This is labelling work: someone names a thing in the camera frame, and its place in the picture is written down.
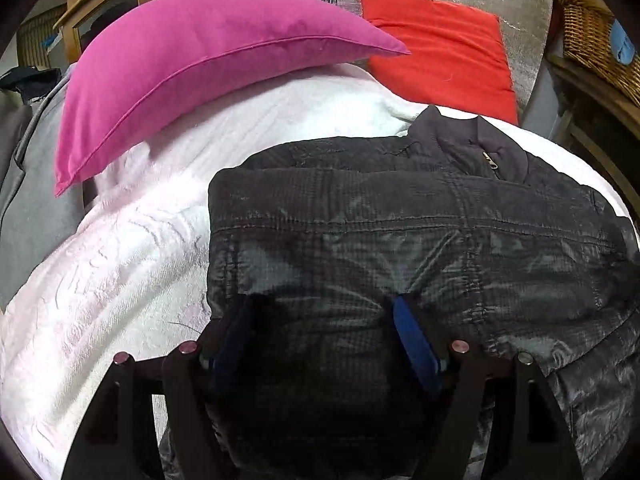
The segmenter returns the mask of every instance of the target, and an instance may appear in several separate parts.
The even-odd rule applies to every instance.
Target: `pink pillow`
[[[293,70],[408,54],[320,0],[153,0],[102,31],[66,92],[55,195],[100,173],[180,115]]]

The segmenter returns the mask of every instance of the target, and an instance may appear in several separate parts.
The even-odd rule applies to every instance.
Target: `zipper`
[[[482,154],[484,155],[484,158],[486,159],[486,161],[489,163],[489,168],[494,170],[495,177],[498,178],[499,180],[502,180],[500,177],[500,174],[498,173],[498,165],[494,162],[494,160],[489,156],[487,152],[482,152]]]

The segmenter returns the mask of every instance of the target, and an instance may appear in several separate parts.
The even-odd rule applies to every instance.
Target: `black jacket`
[[[213,317],[238,294],[273,298],[212,414],[245,470],[412,473],[430,413],[390,319],[407,292],[447,336],[535,356],[585,478],[625,443],[640,333],[630,221],[485,120],[429,107],[406,137],[276,146],[220,171],[209,208]]]

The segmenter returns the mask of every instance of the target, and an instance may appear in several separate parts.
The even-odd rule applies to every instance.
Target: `red fabric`
[[[518,124],[497,16],[436,0],[362,0],[362,10],[412,53],[369,59],[371,74],[393,93]]]

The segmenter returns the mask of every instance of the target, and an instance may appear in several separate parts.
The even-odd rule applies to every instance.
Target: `white blanket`
[[[304,70],[201,106],[96,177],[98,197],[78,232],[34,270],[0,318],[0,415],[42,478],[61,477],[116,352],[160,356],[206,325],[207,187],[218,170],[282,142],[402,135],[423,109],[354,66]],[[586,163],[535,134],[490,122],[628,216]],[[161,433],[161,403],[156,412]]]

